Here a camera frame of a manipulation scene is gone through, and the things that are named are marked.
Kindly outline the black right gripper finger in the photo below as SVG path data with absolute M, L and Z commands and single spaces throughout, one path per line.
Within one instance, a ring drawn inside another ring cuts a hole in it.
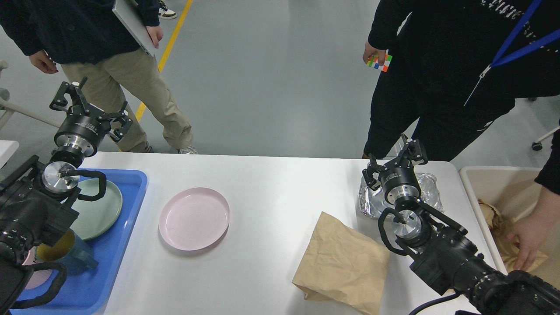
M 373 154 L 368 154 L 369 163 L 366 169 L 362 170 L 363 178 L 366 185 L 372 190 L 377 191 L 381 187 L 379 181 L 380 173 L 385 171 L 384 165 L 378 165 L 377 159 Z
M 427 153 L 418 140 L 408 138 L 405 134 L 401 134 L 404 143 L 400 153 L 396 156 L 396 167 L 413 169 L 417 165 L 425 165 L 428 163 Z

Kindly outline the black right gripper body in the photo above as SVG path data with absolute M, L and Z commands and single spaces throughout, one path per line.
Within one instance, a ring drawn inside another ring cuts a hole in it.
M 421 196 L 413 167 L 390 167 L 380 172 L 385 200 L 392 206 L 400 199 L 414 200 Z

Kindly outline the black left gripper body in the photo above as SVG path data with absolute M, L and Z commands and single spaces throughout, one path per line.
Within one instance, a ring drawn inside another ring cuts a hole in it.
M 108 122 L 100 121 L 105 112 L 93 104 L 85 109 L 72 106 L 66 119 L 54 136 L 58 148 L 69 146 L 79 150 L 83 156 L 93 156 L 108 132 Z

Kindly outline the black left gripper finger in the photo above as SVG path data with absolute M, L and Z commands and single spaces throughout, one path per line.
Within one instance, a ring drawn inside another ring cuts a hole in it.
M 102 115 L 98 116 L 101 133 L 103 135 L 108 134 L 115 143 L 120 142 L 132 126 L 132 120 L 127 114 L 127 106 L 128 102 L 125 101 L 118 112 L 102 113 Z
M 50 102 L 49 108 L 65 112 L 67 116 L 89 115 L 91 113 L 90 105 L 82 92 L 87 80 L 87 77 L 83 77 L 79 83 L 62 82 Z

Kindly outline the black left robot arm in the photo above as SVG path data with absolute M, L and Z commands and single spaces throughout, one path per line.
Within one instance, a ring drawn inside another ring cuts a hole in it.
M 80 169 L 84 158 L 93 156 L 106 134 L 119 142 L 132 120 L 126 115 L 127 103 L 115 113 L 87 102 L 82 88 L 87 82 L 62 82 L 50 104 L 66 113 L 66 119 L 54 136 L 56 150 L 48 163 L 30 157 L 1 182 L 0 255 L 1 313 L 49 303 L 64 285 L 68 271 L 59 262 L 24 265 L 30 249 L 53 246 L 78 217 L 72 209 L 76 200 L 96 201 L 104 197 L 106 175 Z M 56 270 L 47 292 L 33 299 L 19 300 L 33 273 Z

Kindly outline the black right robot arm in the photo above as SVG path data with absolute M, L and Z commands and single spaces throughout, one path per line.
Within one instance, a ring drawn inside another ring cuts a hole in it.
M 362 171 L 367 186 L 381 189 L 389 206 L 378 218 L 384 245 L 400 256 L 410 256 L 410 269 L 440 298 L 411 311 L 420 311 L 464 295 L 480 315 L 557 315 L 559 291 L 526 271 L 505 275 L 490 267 L 459 223 L 428 205 L 414 173 L 428 162 L 418 140 L 407 138 L 400 153 L 379 165 L 370 154 Z

